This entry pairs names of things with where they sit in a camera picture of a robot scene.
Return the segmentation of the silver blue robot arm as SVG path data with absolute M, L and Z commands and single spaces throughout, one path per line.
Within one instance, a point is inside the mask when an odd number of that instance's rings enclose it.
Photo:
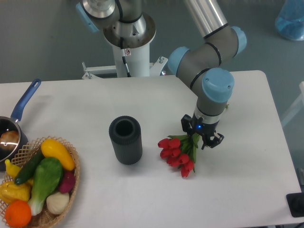
M 216 127 L 234 86 L 232 74 L 220 66 L 244 50 L 247 38 L 228 24 L 215 0 L 187 0 L 185 5 L 204 44 L 193 51 L 175 49 L 167 66 L 198 98 L 193 116 L 182 118 L 183 131 L 197 133 L 203 146 L 213 148 L 224 138 Z M 140 0 L 81 0 L 76 10 L 87 28 L 102 31 L 112 46 L 118 77 L 152 74 L 149 54 L 156 26 Z

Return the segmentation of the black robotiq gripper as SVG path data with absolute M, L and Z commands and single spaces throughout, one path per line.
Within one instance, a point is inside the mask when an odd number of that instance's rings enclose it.
M 202 150 L 205 147 L 214 148 L 223 141 L 224 135 L 216 133 L 218 123 L 219 121 L 215 123 L 205 123 L 202 117 L 197 119 L 195 115 L 191 117 L 187 114 L 185 114 L 181 119 L 182 130 L 187 135 L 192 136 L 194 133 L 197 133 L 202 136 Z

